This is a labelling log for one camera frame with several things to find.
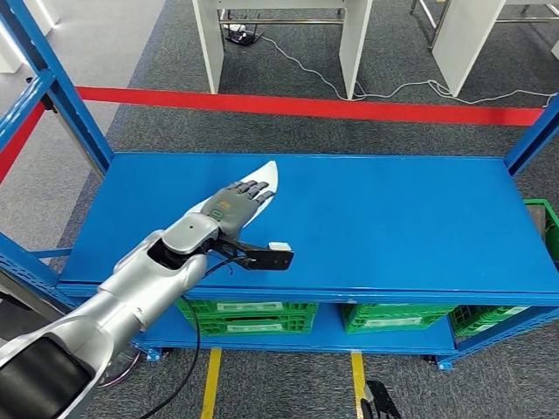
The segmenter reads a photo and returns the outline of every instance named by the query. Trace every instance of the robot forearm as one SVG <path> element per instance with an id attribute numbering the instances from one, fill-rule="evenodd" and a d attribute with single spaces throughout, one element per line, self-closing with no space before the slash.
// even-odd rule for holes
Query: robot forearm
<path id="1" fill-rule="evenodd" d="M 94 297 L 2 347 L 0 417 L 79 416 L 112 359 L 202 278 L 205 246 L 218 231 L 215 220 L 199 213 L 154 231 L 116 264 Z"/>

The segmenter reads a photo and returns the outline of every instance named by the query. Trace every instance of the yellow floor marking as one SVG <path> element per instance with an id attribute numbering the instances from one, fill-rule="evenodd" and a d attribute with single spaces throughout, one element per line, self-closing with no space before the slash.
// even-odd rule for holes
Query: yellow floor marking
<path id="1" fill-rule="evenodd" d="M 221 348 L 212 348 L 208 363 L 208 374 L 205 377 L 204 406 L 202 408 L 202 415 L 199 416 L 199 419 L 212 419 L 214 417 L 214 406 L 215 405 L 215 394 L 218 391 L 218 379 L 220 377 L 221 363 Z"/>
<path id="2" fill-rule="evenodd" d="M 355 409 L 357 419 L 363 419 L 361 410 L 361 399 L 365 398 L 365 371 L 363 357 L 361 352 L 351 352 L 351 368 L 354 370 L 354 391 L 355 392 Z"/>

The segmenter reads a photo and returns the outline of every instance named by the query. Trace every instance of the white table leg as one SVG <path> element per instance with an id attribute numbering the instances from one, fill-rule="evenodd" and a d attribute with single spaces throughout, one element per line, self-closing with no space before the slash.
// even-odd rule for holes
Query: white table leg
<path id="1" fill-rule="evenodd" d="M 51 0 L 23 0 L 23 3 L 27 6 L 43 35 L 49 33 L 60 21 L 60 15 Z"/>
<path id="2" fill-rule="evenodd" d="M 347 0 L 339 44 L 339 62 L 347 98 L 354 97 L 372 0 Z"/>
<path id="3" fill-rule="evenodd" d="M 433 56 L 452 96 L 460 93 L 505 2 L 452 0 L 448 7 Z"/>
<path id="4" fill-rule="evenodd" d="M 14 50 L 17 48 L 0 23 L 0 73 L 17 72 L 23 61 Z"/>
<path id="5" fill-rule="evenodd" d="M 218 3 L 215 0 L 192 1 L 202 52 L 204 54 L 205 71 L 208 73 L 209 90 L 218 93 L 224 64 L 224 45 L 218 16 Z"/>

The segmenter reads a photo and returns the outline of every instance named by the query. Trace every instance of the blue shelf surface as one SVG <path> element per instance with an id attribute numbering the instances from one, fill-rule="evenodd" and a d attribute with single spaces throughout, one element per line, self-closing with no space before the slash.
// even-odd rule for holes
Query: blue shelf surface
<path id="1" fill-rule="evenodd" d="M 150 347 L 194 347 L 194 329 L 173 306 L 143 337 Z M 375 354 L 456 354 L 447 317 L 427 329 L 405 332 L 349 333 L 344 330 L 335 304 L 319 306 L 311 333 L 202 336 L 204 348 L 263 349 L 271 351 L 347 352 Z"/>
<path id="2" fill-rule="evenodd" d="M 190 298 L 559 306 L 554 265 L 489 157 L 116 154 L 60 287 L 91 295 L 151 231 L 270 160 L 277 195 L 241 239 L 289 242 L 292 266 L 222 269 Z"/>

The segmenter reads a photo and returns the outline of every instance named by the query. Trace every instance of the white cable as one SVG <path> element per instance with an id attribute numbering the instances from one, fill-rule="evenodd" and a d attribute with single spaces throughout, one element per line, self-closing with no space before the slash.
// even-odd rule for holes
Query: white cable
<path id="1" fill-rule="evenodd" d="M 325 84 L 332 87 L 332 89 L 334 90 L 334 93 L 335 93 L 335 95 L 338 96 L 338 99 L 341 99 L 341 100 L 347 100 L 347 101 L 350 101 L 350 102 L 353 102 L 353 101 L 356 101 L 356 100 L 363 100 L 363 99 L 366 99 L 365 97 L 363 97 L 363 98 L 360 98 L 360 99 L 347 99 L 347 98 L 344 98 L 344 96 L 341 96 L 341 94 L 339 94 L 339 92 L 338 91 L 338 89 L 335 88 L 335 86 L 334 86 L 333 84 L 330 83 L 329 81 L 325 79 L 323 75 L 322 75 L 320 72 L 317 72 L 316 70 L 311 70 L 310 68 L 307 68 L 304 65 L 301 64 L 301 61 L 299 61 L 299 60 L 298 60 L 298 59 L 296 59 L 295 57 L 292 57 L 290 55 L 287 55 L 287 53 L 286 53 L 282 48 L 280 48 L 280 46 L 278 46 L 276 43 L 276 41 L 274 41 L 273 39 L 266 38 L 266 37 L 264 37 L 263 35 L 261 36 L 261 38 L 261 39 L 264 39 L 265 41 L 272 43 L 273 46 L 276 47 L 276 50 L 280 51 L 282 55 L 283 55 L 283 57 L 286 57 L 287 59 L 291 59 L 292 61 L 294 61 L 294 62 L 297 63 L 304 72 L 310 72 L 312 74 L 316 74 L 316 75 L 319 76 Z"/>
<path id="2" fill-rule="evenodd" d="M 460 99 L 460 98 L 455 98 L 446 87 L 445 87 L 443 85 L 441 85 L 440 83 L 439 83 L 439 82 L 437 82 L 436 80 L 425 80 L 425 81 L 417 81 L 417 82 L 411 82 L 411 83 L 404 83 L 403 85 L 400 85 L 400 86 L 397 87 L 396 90 L 394 90 L 394 92 L 390 93 L 390 94 L 366 93 L 365 92 L 365 89 L 363 89 L 363 86 L 359 81 L 356 81 L 355 84 L 357 87 L 359 87 L 360 90 L 362 93 L 354 93 L 354 96 L 357 99 L 347 99 L 347 98 L 344 98 L 344 96 L 341 96 L 341 94 L 339 94 L 339 92 L 338 91 L 338 89 L 335 88 L 335 86 L 334 86 L 333 84 L 330 83 L 329 81 L 325 79 L 324 76 L 323 76 L 320 72 L 317 72 L 316 70 L 312 70 L 312 69 L 305 67 L 304 65 L 301 64 L 301 61 L 299 61 L 299 60 L 298 60 L 298 59 L 296 59 L 295 57 L 292 57 L 292 56 L 287 54 L 286 52 L 285 52 L 284 50 L 283 50 L 282 48 L 280 48 L 273 39 L 266 38 L 264 36 L 261 36 L 261 38 L 273 44 L 274 47 L 276 47 L 276 50 L 278 50 L 279 52 L 280 52 L 283 56 L 284 56 L 284 57 L 286 57 L 287 59 L 290 59 L 290 60 L 292 60 L 292 61 L 293 61 L 295 63 L 297 63 L 297 65 L 298 65 L 299 68 L 301 68 L 301 70 L 303 70 L 304 72 L 310 72 L 312 74 L 315 74 L 315 75 L 319 76 L 324 84 L 328 85 L 328 86 L 331 87 L 332 90 L 334 90 L 334 93 L 335 93 L 335 95 L 338 99 L 349 101 L 349 102 L 355 102 L 355 101 L 358 101 L 358 100 L 365 100 L 366 98 L 390 99 L 390 98 L 392 98 L 392 97 L 395 96 L 396 94 L 397 94 L 398 92 L 400 92 L 401 89 L 403 89 L 404 87 L 408 87 L 408 86 L 422 86 L 422 85 L 429 86 L 431 90 L 433 90 L 434 93 L 436 93 L 437 95 L 438 95 L 438 96 L 440 96 L 441 98 L 443 98 L 443 99 L 450 99 L 450 100 L 456 100 L 457 102 L 464 103 L 465 105 L 477 105 L 478 103 L 490 102 L 490 101 L 493 101 L 493 100 L 501 100 L 501 99 L 508 98 L 510 96 L 513 96 L 513 95 L 517 94 L 517 93 L 524 93 L 524 94 L 531 94 L 531 95 L 534 95 L 534 96 L 542 96 L 542 97 L 547 98 L 547 102 L 543 107 L 548 107 L 549 105 L 550 100 L 551 100 L 551 98 L 554 98 L 554 97 L 555 97 L 555 96 L 557 95 L 557 93 L 538 93 L 538 92 L 531 92 L 531 91 L 529 91 L 529 90 L 517 89 L 517 90 L 514 90 L 514 92 L 507 93 L 507 94 L 502 94 L 500 96 L 496 96 L 496 97 L 494 97 L 494 98 L 483 98 L 483 99 L 480 99 L 480 100 L 468 101 L 468 100 L 463 100 L 463 99 Z"/>

